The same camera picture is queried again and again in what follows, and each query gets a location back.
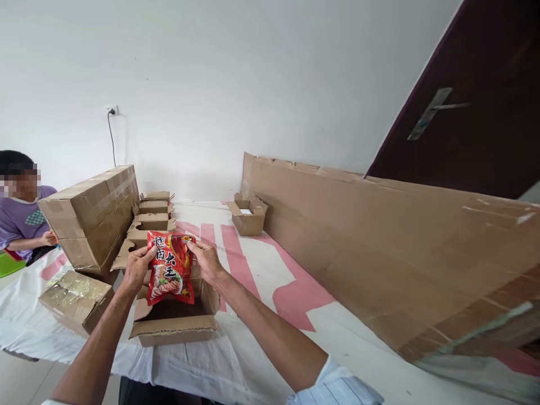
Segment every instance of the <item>electrical outlet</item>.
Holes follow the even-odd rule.
[[[107,116],[107,114],[109,113],[111,109],[114,110],[114,115],[111,114],[111,116],[118,116],[120,114],[120,112],[118,111],[118,106],[111,104],[111,105],[106,105],[105,107],[103,107],[103,113],[105,114],[105,116]]]

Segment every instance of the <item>power cord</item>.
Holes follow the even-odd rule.
[[[111,130],[111,115],[115,115],[114,109],[110,109],[107,113],[107,121],[109,122],[109,132],[111,133],[111,143],[112,143],[112,160],[114,162],[114,167],[116,167],[116,157],[114,156],[114,139],[113,131]]]

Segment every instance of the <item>red snack bag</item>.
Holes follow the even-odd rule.
[[[148,249],[157,246],[156,257],[150,262],[152,275],[148,286],[148,305],[155,305],[165,294],[187,304],[195,303],[191,285],[191,264],[193,253],[183,241],[195,237],[181,233],[161,233],[148,231]]]

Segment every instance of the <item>person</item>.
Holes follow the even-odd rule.
[[[242,319],[277,371],[296,392],[288,398],[287,404],[373,405],[384,401],[377,391],[353,376],[345,367],[339,366],[315,342],[242,286],[221,266],[215,248],[200,241],[196,245],[188,241],[187,246],[197,257],[203,279],[216,289]],[[101,404],[129,309],[155,254],[155,246],[150,251],[143,247],[130,253],[124,280],[114,298],[60,380],[51,399],[43,405]],[[137,385],[138,389],[130,393],[130,389]],[[164,400],[160,394],[145,393],[141,386],[147,390],[160,389],[160,394],[168,390],[122,377],[120,404],[174,403],[171,397]],[[200,404],[210,403],[207,399],[197,398]]]
[[[0,249],[17,252],[27,266],[57,244],[37,204],[56,190],[40,186],[40,180],[31,158],[17,151],[0,151]]]

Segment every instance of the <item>metal door handle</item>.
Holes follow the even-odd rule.
[[[412,132],[407,137],[408,141],[416,141],[420,139],[431,120],[433,120],[433,117],[435,116],[437,111],[451,110],[454,108],[468,107],[471,105],[471,103],[443,104],[451,92],[452,87],[443,87],[437,90],[437,93],[435,93],[435,97],[433,97],[426,110],[416,123]]]
[[[443,104],[437,107],[431,107],[432,110],[450,110],[454,108],[468,107],[471,103],[461,103],[461,104]]]

